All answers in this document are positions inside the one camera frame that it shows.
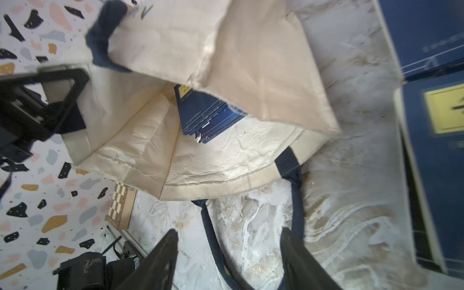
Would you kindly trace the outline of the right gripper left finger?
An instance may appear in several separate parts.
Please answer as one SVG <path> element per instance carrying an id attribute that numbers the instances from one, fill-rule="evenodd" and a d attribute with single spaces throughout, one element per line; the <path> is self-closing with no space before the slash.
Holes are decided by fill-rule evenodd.
<path id="1" fill-rule="evenodd" d="M 178 233 L 170 229 L 117 290 L 171 290 L 178 257 Z"/>

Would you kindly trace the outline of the cream canvas tote bag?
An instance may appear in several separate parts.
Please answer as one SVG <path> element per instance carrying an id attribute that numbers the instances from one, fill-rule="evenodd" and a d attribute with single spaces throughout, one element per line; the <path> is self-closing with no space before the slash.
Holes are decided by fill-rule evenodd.
<path id="1" fill-rule="evenodd" d="M 77 167 L 159 200 L 201 210 L 217 270 L 227 262 L 207 202 L 284 179 L 292 226 L 303 242 L 303 163 L 340 127 L 302 24 L 285 1 L 107 1 L 85 40 L 39 72 L 82 69 L 77 107 L 86 128 L 64 135 Z M 223 141 L 200 147 L 181 135 L 175 85 L 248 114 Z"/>

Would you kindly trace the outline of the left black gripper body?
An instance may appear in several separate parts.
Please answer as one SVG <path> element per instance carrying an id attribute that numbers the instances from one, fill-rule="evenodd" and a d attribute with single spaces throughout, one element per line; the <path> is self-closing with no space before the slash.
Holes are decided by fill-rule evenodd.
<path id="1" fill-rule="evenodd" d="M 35 141 L 86 128 L 77 107 L 89 76 L 82 69 L 56 70 L 1 76 L 1 156 L 21 163 L 32 156 Z M 57 101 L 44 103 L 29 85 L 63 84 Z"/>

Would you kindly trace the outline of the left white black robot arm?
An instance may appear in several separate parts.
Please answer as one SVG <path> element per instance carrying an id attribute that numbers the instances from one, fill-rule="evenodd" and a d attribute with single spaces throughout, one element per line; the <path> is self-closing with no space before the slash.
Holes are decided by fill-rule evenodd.
<path id="1" fill-rule="evenodd" d="M 1 288 L 105 290 L 106 214 L 115 182 L 71 160 L 64 135 L 84 127 L 82 70 L 1 77 Z"/>

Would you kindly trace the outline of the wooden chessboard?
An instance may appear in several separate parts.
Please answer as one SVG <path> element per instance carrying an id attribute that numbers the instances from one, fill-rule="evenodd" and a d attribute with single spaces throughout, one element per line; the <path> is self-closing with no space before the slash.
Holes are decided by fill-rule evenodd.
<path id="1" fill-rule="evenodd" d="M 105 217 L 105 220 L 116 230 L 127 230 L 129 228 L 136 196 L 137 189 L 123 183 L 116 183 L 111 205 Z"/>

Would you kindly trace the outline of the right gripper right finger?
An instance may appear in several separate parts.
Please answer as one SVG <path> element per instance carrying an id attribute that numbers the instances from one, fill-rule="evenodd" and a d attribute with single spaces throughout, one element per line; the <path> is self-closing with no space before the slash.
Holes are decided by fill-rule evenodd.
<path id="1" fill-rule="evenodd" d="M 341 290 L 289 228 L 280 238 L 284 290 Z"/>

